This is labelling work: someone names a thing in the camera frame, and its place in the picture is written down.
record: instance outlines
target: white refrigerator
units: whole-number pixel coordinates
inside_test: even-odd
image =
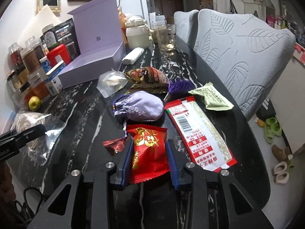
[[[117,5],[122,8],[124,14],[130,13],[140,15],[147,21],[147,26],[150,28],[149,13],[146,0],[116,0]]]

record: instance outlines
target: drinking glass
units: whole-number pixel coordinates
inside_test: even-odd
[[[159,49],[172,51],[176,49],[176,25],[156,23]]]

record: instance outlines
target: purple drawstring pouch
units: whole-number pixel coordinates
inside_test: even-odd
[[[161,99],[145,91],[122,95],[113,103],[114,116],[138,122],[156,121],[162,116],[163,110]]]

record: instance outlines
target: red container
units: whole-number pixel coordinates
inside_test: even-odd
[[[61,61],[58,56],[62,58],[66,65],[71,63],[70,54],[64,44],[59,45],[47,54],[48,60],[50,61],[50,66],[52,68]]]

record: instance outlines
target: silver bolt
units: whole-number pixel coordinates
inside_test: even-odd
[[[112,167],[114,167],[114,163],[113,162],[106,163],[106,168],[112,168]]]
[[[80,171],[77,169],[71,172],[71,175],[74,177],[77,177],[79,174],[80,174]]]
[[[187,162],[185,164],[188,168],[194,168],[195,167],[195,164],[193,162]]]
[[[226,169],[222,169],[220,171],[220,174],[222,174],[223,176],[228,176],[229,175],[229,171],[227,171]]]

